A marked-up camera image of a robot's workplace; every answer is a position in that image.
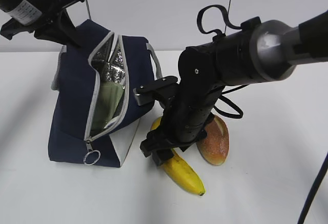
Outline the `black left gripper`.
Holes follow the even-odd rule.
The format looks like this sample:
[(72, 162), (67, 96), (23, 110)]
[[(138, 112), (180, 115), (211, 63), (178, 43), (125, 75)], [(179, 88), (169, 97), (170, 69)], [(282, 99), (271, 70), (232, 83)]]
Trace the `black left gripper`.
[(1, 27), (1, 36), (11, 40), (21, 32), (36, 39), (80, 48), (80, 36), (67, 8), (85, 0), (1, 0), (1, 10), (11, 18)]

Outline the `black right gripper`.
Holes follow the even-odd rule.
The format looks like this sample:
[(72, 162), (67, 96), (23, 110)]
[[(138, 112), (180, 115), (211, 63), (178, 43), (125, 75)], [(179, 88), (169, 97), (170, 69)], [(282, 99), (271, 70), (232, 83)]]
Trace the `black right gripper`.
[(152, 156), (156, 165), (163, 165), (173, 157), (173, 148), (185, 151), (192, 144), (206, 138), (205, 127), (213, 121), (212, 109), (222, 93), (222, 87), (201, 93), (178, 85), (174, 97), (164, 106), (158, 128), (149, 132), (140, 149), (145, 157)]

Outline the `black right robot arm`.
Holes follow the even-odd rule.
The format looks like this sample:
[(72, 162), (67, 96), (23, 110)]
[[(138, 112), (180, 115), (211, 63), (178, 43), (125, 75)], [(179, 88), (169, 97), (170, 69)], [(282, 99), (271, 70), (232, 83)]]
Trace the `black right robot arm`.
[(225, 35), (215, 30), (210, 43), (187, 47), (179, 56), (178, 76), (165, 76), (135, 90), (139, 105), (157, 100), (163, 115), (140, 149), (157, 165), (206, 138), (205, 127), (226, 86), (275, 82), (297, 65), (327, 61), (327, 13), (297, 27), (254, 17)]

